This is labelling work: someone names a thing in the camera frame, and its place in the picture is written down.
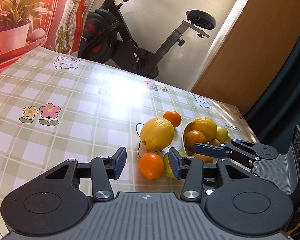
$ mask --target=white egg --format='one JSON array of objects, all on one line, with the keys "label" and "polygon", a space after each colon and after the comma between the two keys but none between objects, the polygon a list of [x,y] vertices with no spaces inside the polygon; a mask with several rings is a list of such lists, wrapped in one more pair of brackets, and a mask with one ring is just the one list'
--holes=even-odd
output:
[{"label": "white egg", "polygon": [[45,31],[42,28],[38,28],[32,31],[31,41],[37,41],[45,35]]}]

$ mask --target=metal screw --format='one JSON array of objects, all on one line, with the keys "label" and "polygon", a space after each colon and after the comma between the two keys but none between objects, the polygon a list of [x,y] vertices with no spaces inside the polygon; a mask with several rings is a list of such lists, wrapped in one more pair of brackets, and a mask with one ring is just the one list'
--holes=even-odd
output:
[{"label": "metal screw", "polygon": [[207,195],[210,195],[212,192],[213,192],[212,189],[207,189],[207,190],[206,190],[206,194],[207,194]]},{"label": "metal screw", "polygon": [[183,193],[186,198],[196,198],[199,197],[199,193],[194,190],[187,190]]},{"label": "metal screw", "polygon": [[111,196],[111,193],[106,190],[99,190],[95,193],[95,197],[97,198],[109,198]]}]

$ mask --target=brown wooden panel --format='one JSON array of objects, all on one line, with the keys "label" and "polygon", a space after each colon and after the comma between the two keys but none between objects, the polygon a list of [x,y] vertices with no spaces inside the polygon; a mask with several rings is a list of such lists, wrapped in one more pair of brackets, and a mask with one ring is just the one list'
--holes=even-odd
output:
[{"label": "brown wooden panel", "polygon": [[300,35],[300,0],[248,0],[192,92],[245,114],[262,95]]}]

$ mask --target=checkered tablecloth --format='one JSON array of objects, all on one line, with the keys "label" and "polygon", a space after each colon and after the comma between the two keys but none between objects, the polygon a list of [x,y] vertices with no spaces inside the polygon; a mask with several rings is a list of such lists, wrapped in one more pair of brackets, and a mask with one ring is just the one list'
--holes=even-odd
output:
[{"label": "checkered tablecloth", "polygon": [[[136,125],[162,117],[167,110],[182,116],[170,145],[176,149],[181,149],[184,127],[198,116],[225,126],[231,138],[257,141],[235,106],[77,60],[39,47],[0,75],[0,205],[9,192],[66,159],[89,162],[112,156],[120,146],[127,148],[127,163],[120,179],[111,181],[115,195],[118,191],[179,194],[183,181],[166,176],[149,181],[138,170]],[[52,112],[47,104],[53,104]],[[91,180],[82,179],[80,190],[91,195]],[[1,216],[0,232],[7,233]]]}]

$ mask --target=gray ribbed panel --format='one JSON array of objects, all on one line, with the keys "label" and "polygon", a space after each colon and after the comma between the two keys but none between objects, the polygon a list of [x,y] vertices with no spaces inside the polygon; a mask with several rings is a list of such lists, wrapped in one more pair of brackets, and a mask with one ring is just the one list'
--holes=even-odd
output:
[{"label": "gray ribbed panel", "polygon": [[290,146],[286,155],[278,155],[276,159],[254,162],[252,172],[260,178],[269,180],[287,195],[295,190],[298,183],[298,174],[293,151]]},{"label": "gray ribbed panel", "polygon": [[[34,240],[8,234],[4,240]],[[244,240],[220,230],[204,215],[198,204],[178,200],[174,193],[119,193],[110,202],[93,206],[88,216],[70,230],[37,240]],[[287,240],[274,236],[254,240]]]}]

